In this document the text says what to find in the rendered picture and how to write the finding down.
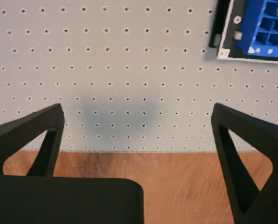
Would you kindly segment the blue grid rack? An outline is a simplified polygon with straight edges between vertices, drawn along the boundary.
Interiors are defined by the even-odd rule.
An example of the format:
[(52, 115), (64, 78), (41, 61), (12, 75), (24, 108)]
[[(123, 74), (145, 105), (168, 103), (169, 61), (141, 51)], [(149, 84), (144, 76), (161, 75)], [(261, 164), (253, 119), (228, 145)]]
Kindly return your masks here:
[(278, 0), (249, 0), (241, 32), (247, 53), (278, 56)]

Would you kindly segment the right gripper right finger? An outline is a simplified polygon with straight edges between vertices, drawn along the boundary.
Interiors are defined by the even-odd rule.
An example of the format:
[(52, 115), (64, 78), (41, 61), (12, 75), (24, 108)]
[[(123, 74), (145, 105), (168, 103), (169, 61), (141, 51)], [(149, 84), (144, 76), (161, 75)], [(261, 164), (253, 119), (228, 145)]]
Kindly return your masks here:
[[(211, 127), (234, 224), (278, 224), (278, 125), (215, 103)], [(272, 173), (261, 191), (229, 131), (270, 159)]]

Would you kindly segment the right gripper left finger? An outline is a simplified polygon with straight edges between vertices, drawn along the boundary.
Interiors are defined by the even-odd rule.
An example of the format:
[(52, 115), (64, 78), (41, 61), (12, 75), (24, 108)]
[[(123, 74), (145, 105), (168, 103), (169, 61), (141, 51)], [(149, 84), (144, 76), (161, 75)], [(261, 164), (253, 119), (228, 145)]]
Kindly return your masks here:
[(3, 165), (9, 157), (47, 130), (38, 154), (25, 176), (53, 177), (64, 126), (61, 103), (0, 124), (0, 175), (5, 175)]

